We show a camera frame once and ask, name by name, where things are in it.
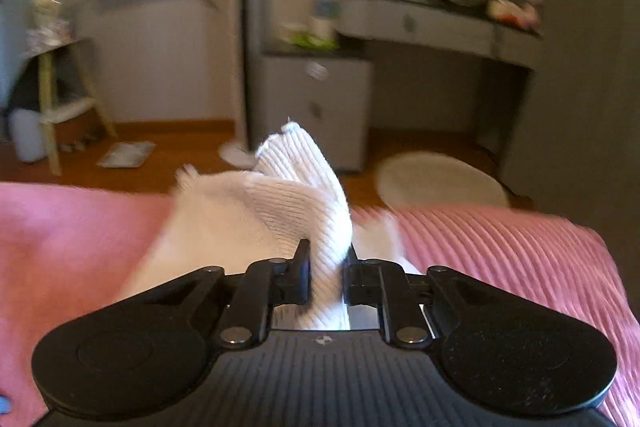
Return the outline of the pink plush toy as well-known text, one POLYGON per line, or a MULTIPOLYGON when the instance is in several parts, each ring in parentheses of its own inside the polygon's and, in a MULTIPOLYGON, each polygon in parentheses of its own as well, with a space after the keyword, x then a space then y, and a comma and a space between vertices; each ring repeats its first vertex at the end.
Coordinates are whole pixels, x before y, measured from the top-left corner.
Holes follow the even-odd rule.
POLYGON ((540 27, 539 9, 543 4, 542 0, 525 0, 522 5, 510 0, 489 0, 486 15, 500 24, 535 32, 540 27))

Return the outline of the flower bouquet on table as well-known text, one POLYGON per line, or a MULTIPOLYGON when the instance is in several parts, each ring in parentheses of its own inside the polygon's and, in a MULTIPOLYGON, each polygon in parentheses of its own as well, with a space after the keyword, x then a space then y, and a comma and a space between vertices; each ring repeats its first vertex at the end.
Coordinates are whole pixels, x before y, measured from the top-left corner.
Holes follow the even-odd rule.
POLYGON ((70 41, 70 22, 64 15, 66 0, 29 0, 32 6, 32 27, 26 40, 30 52, 40 52, 70 41))

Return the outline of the grey vanity desk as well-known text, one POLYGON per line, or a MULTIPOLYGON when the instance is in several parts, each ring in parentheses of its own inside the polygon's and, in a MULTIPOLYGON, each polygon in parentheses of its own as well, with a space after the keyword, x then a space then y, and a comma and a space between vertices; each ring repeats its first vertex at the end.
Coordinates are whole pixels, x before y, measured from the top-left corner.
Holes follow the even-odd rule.
POLYGON ((501 154, 542 40, 482 14, 405 0, 340 0, 340 33, 373 58, 375 128, 468 132, 501 154))

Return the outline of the pink ribbed bed blanket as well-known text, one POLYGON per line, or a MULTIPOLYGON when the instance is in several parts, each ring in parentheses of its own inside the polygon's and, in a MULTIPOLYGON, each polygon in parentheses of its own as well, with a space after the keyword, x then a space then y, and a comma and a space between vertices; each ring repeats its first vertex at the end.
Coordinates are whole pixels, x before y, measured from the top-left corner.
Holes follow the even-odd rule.
MULTIPOLYGON (((6 426, 29 426, 44 405, 30 358, 54 326, 110 303, 171 210, 164 195, 62 185, 1 187, 1 392, 6 426)), ((604 415, 639 421, 639 324, 604 240, 554 216, 452 206, 393 214, 407 259, 447 265, 587 322, 608 336, 618 372, 604 415)))

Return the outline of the white bin on floor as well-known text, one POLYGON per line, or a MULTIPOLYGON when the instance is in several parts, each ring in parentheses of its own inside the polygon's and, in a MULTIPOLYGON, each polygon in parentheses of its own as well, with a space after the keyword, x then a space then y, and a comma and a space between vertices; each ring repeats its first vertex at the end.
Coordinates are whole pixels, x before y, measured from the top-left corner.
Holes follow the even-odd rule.
POLYGON ((9 132, 19 161, 32 164, 47 157, 38 112, 14 109, 9 116, 9 132))

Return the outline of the white blue cup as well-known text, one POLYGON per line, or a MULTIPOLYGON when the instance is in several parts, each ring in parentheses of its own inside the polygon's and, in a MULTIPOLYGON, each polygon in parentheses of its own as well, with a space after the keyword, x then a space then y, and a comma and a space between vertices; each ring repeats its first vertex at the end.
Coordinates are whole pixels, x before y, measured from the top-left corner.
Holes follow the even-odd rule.
POLYGON ((334 41, 339 16, 340 4, 337 0, 314 0, 310 18, 311 35, 322 41, 334 41))

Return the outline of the white black standing panel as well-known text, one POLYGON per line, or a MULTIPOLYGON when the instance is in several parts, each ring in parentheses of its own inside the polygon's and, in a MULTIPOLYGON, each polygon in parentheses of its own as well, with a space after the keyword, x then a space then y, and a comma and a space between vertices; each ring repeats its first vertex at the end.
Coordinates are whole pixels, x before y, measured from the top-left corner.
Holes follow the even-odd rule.
POLYGON ((230 82, 234 138, 219 147, 219 156, 236 169, 255 165, 257 96, 264 43, 264 0, 228 0, 230 82))

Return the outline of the grey small cabinet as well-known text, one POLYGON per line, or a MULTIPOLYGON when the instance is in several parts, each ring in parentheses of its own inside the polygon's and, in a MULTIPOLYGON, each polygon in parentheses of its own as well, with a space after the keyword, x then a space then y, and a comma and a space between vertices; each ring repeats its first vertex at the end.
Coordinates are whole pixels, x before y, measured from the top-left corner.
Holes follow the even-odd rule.
POLYGON ((362 57, 268 52, 260 59, 254 141, 295 121, 333 169, 366 160, 373 66, 362 57))

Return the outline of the white ribbed knit garment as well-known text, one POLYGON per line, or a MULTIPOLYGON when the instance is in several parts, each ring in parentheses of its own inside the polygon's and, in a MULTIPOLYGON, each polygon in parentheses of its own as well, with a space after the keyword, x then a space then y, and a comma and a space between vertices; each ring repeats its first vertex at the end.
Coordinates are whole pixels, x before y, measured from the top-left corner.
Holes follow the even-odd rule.
POLYGON ((342 268, 349 248, 362 260, 396 262, 409 274, 396 219, 389 213, 352 223, 347 199, 318 145, 296 122, 270 135, 248 171, 177 173, 174 207, 149 254, 119 296, 130 297, 186 273, 217 265, 228 274, 255 261, 290 259, 303 239, 310 244, 311 299, 273 311, 277 329, 372 329, 373 309, 347 306, 342 268))

